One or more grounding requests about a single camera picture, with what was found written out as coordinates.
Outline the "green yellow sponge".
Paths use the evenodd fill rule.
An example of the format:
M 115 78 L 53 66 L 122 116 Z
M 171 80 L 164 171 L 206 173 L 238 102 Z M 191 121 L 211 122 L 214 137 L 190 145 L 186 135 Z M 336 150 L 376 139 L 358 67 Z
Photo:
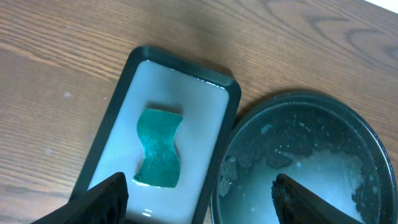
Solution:
M 137 122 L 137 135 L 144 150 L 136 182 L 160 188 L 174 188 L 180 177 L 180 159 L 175 135 L 183 116 L 168 111 L 145 109 Z

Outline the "rectangular black tray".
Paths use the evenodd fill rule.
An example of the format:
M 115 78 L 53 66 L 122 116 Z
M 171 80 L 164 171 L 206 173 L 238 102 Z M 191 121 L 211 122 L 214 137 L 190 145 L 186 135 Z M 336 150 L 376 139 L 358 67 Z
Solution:
M 78 198 L 114 173 L 123 172 L 129 194 L 127 221 L 202 223 L 240 97 L 240 86 L 230 76 L 155 47 L 135 48 L 127 58 L 71 197 Z M 144 155 L 137 122 L 146 108 L 183 118 L 174 142 L 181 173 L 171 189 L 133 179 Z

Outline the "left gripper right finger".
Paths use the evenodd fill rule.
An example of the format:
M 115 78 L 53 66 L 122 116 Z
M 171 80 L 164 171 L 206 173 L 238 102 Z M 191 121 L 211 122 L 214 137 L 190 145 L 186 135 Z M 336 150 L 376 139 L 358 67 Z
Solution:
M 272 202 L 283 224 L 361 224 L 286 174 L 272 182 Z

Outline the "round black tray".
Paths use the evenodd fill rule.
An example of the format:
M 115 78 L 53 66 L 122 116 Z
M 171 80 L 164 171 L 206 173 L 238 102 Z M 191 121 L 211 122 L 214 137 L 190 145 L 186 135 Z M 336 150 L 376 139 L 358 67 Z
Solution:
M 397 183 L 375 131 L 326 95 L 287 93 L 231 133 L 211 199 L 214 223 L 277 223 L 271 187 L 286 174 L 361 223 L 397 222 Z

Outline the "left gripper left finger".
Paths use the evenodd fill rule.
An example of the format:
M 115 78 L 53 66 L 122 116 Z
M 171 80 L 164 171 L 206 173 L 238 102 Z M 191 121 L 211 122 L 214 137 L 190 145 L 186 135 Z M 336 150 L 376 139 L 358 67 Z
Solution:
M 123 224 L 128 198 L 125 175 L 117 172 L 32 224 Z

